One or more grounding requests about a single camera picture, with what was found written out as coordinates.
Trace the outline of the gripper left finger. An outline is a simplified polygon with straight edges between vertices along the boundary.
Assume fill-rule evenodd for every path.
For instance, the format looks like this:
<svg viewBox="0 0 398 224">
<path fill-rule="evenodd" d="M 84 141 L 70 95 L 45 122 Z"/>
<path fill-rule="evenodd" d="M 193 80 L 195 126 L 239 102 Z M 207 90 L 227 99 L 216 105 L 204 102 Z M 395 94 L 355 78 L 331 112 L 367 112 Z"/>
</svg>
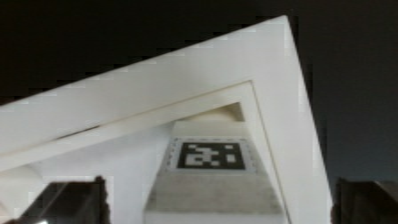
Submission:
<svg viewBox="0 0 398 224">
<path fill-rule="evenodd" d="M 104 183 L 51 182 L 13 224 L 109 224 Z"/>
</svg>

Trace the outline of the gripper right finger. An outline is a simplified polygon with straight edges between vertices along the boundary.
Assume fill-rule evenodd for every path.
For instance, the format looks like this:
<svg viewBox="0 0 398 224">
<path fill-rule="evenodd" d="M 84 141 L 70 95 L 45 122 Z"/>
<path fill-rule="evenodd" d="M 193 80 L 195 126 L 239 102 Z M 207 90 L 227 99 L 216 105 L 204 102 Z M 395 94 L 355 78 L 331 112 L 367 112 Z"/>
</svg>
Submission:
<svg viewBox="0 0 398 224">
<path fill-rule="evenodd" d="M 331 224 L 398 224 L 398 182 L 337 180 Z"/>
</svg>

